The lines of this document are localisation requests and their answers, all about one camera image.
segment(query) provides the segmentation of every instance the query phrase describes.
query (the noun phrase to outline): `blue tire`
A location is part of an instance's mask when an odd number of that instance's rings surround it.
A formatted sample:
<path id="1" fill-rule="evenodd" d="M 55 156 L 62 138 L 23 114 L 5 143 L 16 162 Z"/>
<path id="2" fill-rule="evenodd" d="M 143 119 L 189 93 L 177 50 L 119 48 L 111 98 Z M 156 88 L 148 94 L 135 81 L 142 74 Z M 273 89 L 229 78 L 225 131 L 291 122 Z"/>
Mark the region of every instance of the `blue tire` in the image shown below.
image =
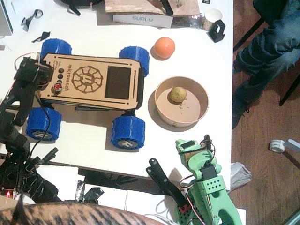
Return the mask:
<path id="1" fill-rule="evenodd" d="M 49 142 L 55 141 L 59 138 L 61 114 L 54 109 L 45 108 L 45 110 L 51 119 L 51 124 L 43 140 Z M 33 139 L 39 140 L 46 132 L 48 124 L 49 120 L 43 109 L 33 108 L 29 113 L 26 134 Z"/>
<path id="2" fill-rule="evenodd" d="M 145 142 L 145 122 L 135 116 L 120 116 L 113 121 L 111 143 L 119 149 L 140 149 Z"/>
<path id="3" fill-rule="evenodd" d="M 120 59 L 132 59 L 140 62 L 144 69 L 144 76 L 146 77 L 149 73 L 149 52 L 138 46 L 129 46 L 122 49 L 119 53 Z"/>
<path id="4" fill-rule="evenodd" d="M 41 60 L 48 53 L 70 55 L 72 53 L 72 47 L 68 42 L 64 40 L 56 38 L 48 39 L 42 45 Z"/>

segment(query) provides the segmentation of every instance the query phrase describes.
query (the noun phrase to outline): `cardboard bowl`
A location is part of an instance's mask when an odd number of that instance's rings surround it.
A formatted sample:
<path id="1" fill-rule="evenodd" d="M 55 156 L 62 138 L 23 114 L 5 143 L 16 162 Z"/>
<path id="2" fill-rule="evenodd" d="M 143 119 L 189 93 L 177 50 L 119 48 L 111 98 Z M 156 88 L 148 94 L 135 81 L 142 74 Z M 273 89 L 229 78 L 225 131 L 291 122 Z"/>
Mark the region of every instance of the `cardboard bowl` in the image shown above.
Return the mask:
<path id="1" fill-rule="evenodd" d="M 183 87 L 187 90 L 187 97 L 182 103 L 170 99 L 173 87 Z M 196 123 L 206 114 L 209 106 L 207 93 L 201 84 L 183 76 L 162 81 L 156 88 L 154 98 L 159 116 L 167 124 L 178 128 Z"/>

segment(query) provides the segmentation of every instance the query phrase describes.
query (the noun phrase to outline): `red button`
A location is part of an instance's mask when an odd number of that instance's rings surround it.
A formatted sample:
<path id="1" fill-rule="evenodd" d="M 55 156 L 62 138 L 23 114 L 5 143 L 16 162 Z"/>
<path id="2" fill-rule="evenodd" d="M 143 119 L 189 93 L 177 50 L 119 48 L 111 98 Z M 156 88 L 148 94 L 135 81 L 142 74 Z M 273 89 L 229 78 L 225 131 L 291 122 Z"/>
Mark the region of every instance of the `red button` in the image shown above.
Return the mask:
<path id="1" fill-rule="evenodd" d="M 56 83 L 56 84 L 54 85 L 54 89 L 55 89 L 55 90 L 60 90 L 60 88 L 61 88 L 61 83 Z"/>

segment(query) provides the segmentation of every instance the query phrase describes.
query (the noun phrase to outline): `robotic arm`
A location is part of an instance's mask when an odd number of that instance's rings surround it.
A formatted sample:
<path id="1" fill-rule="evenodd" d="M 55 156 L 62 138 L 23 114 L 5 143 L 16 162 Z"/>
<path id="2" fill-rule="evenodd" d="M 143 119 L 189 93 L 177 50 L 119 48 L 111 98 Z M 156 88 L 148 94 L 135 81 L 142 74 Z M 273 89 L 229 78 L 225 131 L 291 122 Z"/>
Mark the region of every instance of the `robotic arm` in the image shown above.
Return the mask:
<path id="1" fill-rule="evenodd" d="M 51 81 L 53 68 L 44 62 L 24 57 L 15 75 L 15 81 L 0 105 L 0 142 L 5 144 L 7 159 L 0 166 L 0 193 L 29 193 L 35 202 L 60 201 L 57 188 L 37 174 L 35 165 L 55 157 L 54 148 L 44 159 L 30 161 L 30 142 L 15 128 L 22 126 L 32 108 L 37 90 L 43 90 Z M 20 106 L 13 106 L 15 101 Z M 15 115 L 8 109 L 17 110 Z"/>
<path id="2" fill-rule="evenodd" d="M 226 192 L 223 177 L 218 175 L 222 167 L 217 164 L 211 145 L 208 135 L 200 144 L 197 141 L 176 141 L 182 164 L 195 177 L 192 186 L 187 189 L 187 199 L 194 209 L 188 219 L 197 216 L 195 209 L 198 209 L 196 212 L 202 216 L 203 224 L 217 225 L 222 219 L 224 225 L 241 225 L 239 214 Z"/>

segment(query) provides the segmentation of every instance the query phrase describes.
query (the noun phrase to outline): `black screen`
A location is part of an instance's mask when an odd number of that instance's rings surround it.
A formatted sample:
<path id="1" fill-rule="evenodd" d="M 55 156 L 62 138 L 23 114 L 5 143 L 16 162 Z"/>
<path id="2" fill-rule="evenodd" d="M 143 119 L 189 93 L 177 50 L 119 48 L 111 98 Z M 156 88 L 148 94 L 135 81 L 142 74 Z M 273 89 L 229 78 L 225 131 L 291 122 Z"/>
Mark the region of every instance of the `black screen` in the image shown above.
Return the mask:
<path id="1" fill-rule="evenodd" d="M 131 68 L 108 67 L 105 98 L 129 99 Z"/>

